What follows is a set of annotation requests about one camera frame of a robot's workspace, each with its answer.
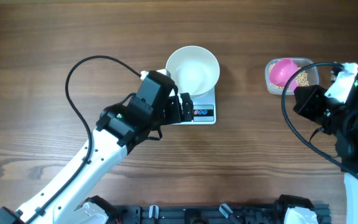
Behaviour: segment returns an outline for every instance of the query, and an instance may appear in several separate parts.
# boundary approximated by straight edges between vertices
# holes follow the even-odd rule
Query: digital scale
[[[169,75],[166,69],[157,70],[164,75]],[[143,80],[144,77],[149,74],[148,71],[141,71]],[[202,124],[214,124],[216,122],[216,102],[215,102],[215,87],[213,87],[210,91],[200,95],[200,96],[190,96],[193,101],[193,116],[194,120],[189,122],[182,122],[176,125],[202,125]]]

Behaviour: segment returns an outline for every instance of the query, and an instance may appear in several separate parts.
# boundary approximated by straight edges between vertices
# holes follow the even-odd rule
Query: plastic container
[[[265,79],[266,79],[267,91],[273,95],[281,95],[283,93],[283,90],[275,87],[273,85],[273,83],[271,83],[269,81],[269,66],[271,64],[277,63],[281,59],[283,59],[283,58],[277,58],[277,59],[271,60],[266,65],[266,68],[265,68]],[[292,59],[298,67],[304,67],[306,65],[310,65],[310,64],[314,63],[310,59],[307,59],[307,58],[290,58],[290,59]],[[306,73],[308,74],[309,85],[319,85],[320,80],[318,78],[318,72],[317,72],[316,67],[307,69]],[[293,95],[293,92],[288,89],[287,95]]]

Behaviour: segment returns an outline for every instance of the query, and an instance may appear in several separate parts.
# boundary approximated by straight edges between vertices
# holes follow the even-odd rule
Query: container of grain
[[[266,79],[267,91],[273,95],[281,95],[283,93],[282,87],[278,87],[269,81],[270,70],[281,59],[283,59],[283,58],[271,60],[266,65],[266,68],[265,68],[265,79]],[[310,65],[310,64],[314,63],[310,59],[307,59],[307,58],[291,58],[291,59],[296,63],[298,68],[302,68],[306,65]],[[300,86],[318,85],[319,78],[318,78],[317,68],[316,67],[309,68],[305,72],[299,74],[296,78],[296,82]],[[293,92],[288,89],[287,95],[293,95]]]

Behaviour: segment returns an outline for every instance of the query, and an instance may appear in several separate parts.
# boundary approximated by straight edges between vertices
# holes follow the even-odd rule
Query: wood grain
[[[63,89],[77,61],[101,54],[138,71],[160,69],[186,45],[209,49],[221,65],[217,123],[163,127],[162,141],[135,148],[91,195],[113,204],[218,205],[292,194],[329,203],[333,223],[344,223],[343,174],[288,129],[264,68],[280,57],[358,63],[358,3],[350,1],[0,6],[0,207],[31,198],[83,145]],[[329,70],[319,73],[328,86]],[[95,60],[75,72],[70,92],[93,128],[105,106],[139,84],[125,68]],[[316,127],[290,116],[305,136]],[[335,153],[333,137],[313,141]]]

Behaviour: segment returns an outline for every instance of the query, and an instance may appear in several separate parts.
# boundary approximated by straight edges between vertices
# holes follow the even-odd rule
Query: wooden table surface
[[[267,92],[274,58],[358,63],[358,2],[142,1],[0,6],[0,207],[16,209],[39,192],[86,140],[64,94],[68,71],[90,55],[135,70],[165,66],[176,49],[199,45],[221,66],[218,120],[164,126],[94,188],[112,204],[219,205],[273,202],[280,194],[328,203],[346,219],[339,168],[289,130],[280,97]],[[329,68],[319,70],[325,87]],[[137,91],[140,80],[116,63],[82,65],[70,83],[91,128],[101,110]],[[288,108],[294,99],[290,97]],[[308,137],[316,127],[290,113]],[[335,138],[314,143],[335,154]]]

